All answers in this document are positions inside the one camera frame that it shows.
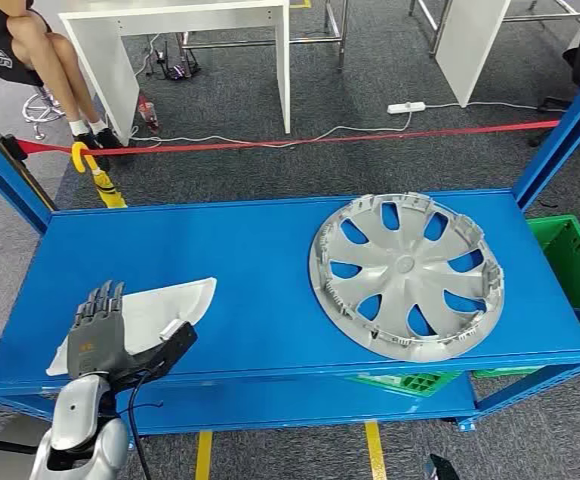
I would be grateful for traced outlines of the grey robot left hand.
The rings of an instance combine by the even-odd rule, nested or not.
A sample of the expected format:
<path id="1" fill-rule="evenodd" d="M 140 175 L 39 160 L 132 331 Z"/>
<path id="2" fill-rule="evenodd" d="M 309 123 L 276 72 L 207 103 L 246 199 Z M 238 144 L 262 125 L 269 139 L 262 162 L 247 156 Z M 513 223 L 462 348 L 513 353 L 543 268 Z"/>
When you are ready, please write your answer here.
<path id="1" fill-rule="evenodd" d="M 119 378 L 138 368 L 125 345 L 124 287 L 123 281 L 108 280 L 91 291 L 77 307 L 67 336 L 67 365 L 70 378 L 92 372 Z"/>

